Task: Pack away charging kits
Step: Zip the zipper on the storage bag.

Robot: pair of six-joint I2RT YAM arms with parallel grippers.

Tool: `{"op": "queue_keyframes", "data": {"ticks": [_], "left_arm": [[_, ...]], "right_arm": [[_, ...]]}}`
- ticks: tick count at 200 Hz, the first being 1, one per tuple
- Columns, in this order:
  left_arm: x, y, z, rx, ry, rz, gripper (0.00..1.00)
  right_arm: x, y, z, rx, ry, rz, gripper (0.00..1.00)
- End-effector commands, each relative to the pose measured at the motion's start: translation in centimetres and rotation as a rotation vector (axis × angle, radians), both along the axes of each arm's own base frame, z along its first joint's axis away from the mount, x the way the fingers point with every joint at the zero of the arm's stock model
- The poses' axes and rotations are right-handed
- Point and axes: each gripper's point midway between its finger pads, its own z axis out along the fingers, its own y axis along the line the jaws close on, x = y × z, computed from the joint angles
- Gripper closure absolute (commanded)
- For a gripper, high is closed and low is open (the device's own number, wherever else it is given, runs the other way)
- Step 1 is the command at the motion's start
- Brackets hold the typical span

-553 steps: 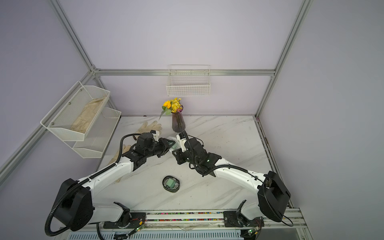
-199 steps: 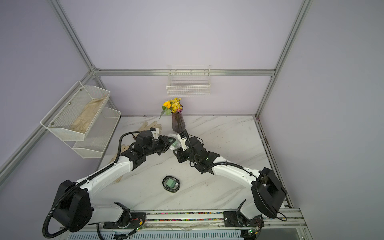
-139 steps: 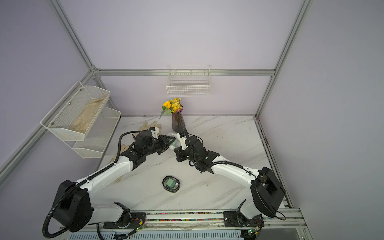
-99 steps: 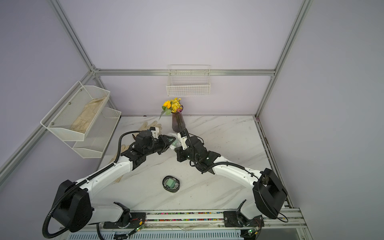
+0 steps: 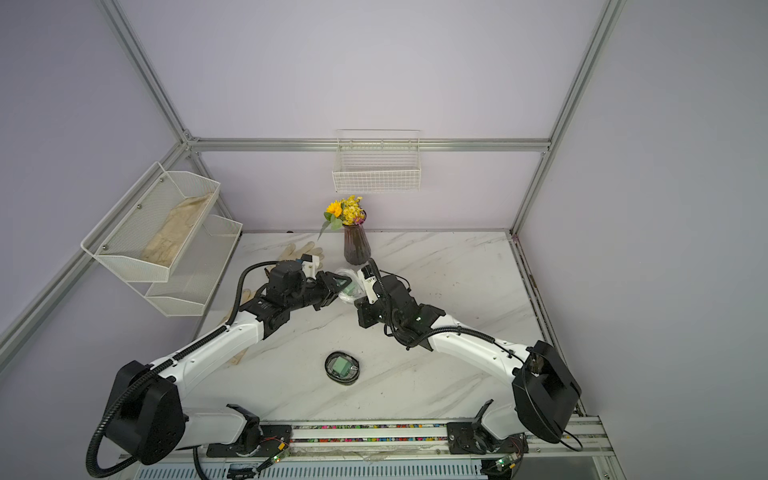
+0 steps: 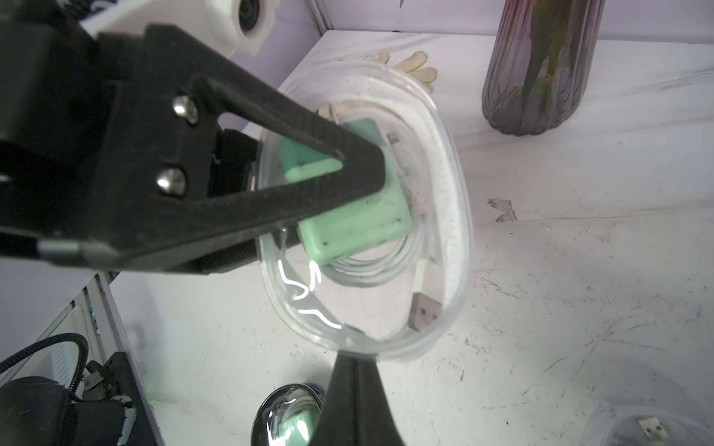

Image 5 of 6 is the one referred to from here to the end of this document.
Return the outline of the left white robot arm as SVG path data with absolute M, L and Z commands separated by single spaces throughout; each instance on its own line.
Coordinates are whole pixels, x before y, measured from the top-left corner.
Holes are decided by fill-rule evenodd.
M 265 440 L 256 414 L 234 403 L 206 410 L 188 408 L 183 401 L 237 353 L 274 334 L 291 312 L 320 310 L 353 281 L 307 269 L 309 261 L 304 254 L 298 260 L 264 262 L 267 282 L 249 301 L 237 295 L 230 316 L 214 330 L 151 363 L 124 365 L 87 447 L 88 474 L 109 477 L 136 462 L 151 465 L 177 449 L 202 445 L 226 445 L 242 457 L 256 453 Z

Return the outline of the light green usb charger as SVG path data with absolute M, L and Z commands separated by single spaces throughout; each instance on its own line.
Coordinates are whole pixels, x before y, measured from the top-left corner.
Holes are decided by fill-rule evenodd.
M 354 364 L 345 357 L 336 357 L 332 365 L 332 371 L 340 378 L 348 378 L 353 367 Z

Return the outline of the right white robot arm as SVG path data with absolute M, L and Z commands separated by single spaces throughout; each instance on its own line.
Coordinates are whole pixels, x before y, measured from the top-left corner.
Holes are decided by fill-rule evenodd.
M 582 389 L 553 345 L 516 344 L 473 329 L 441 308 L 417 302 L 396 275 L 376 277 L 364 268 L 357 277 L 364 291 L 354 301 L 361 327 L 380 323 L 407 350 L 452 356 L 510 387 L 512 402 L 493 412 L 486 403 L 476 417 L 482 446 L 525 431 L 551 444 L 564 442 Z

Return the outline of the clear pouch with black zipper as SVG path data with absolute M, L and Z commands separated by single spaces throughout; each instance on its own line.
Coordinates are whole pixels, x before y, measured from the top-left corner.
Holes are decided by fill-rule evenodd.
M 330 353 L 324 362 L 324 368 L 328 378 L 341 385 L 354 384 L 360 375 L 359 361 L 342 351 Z

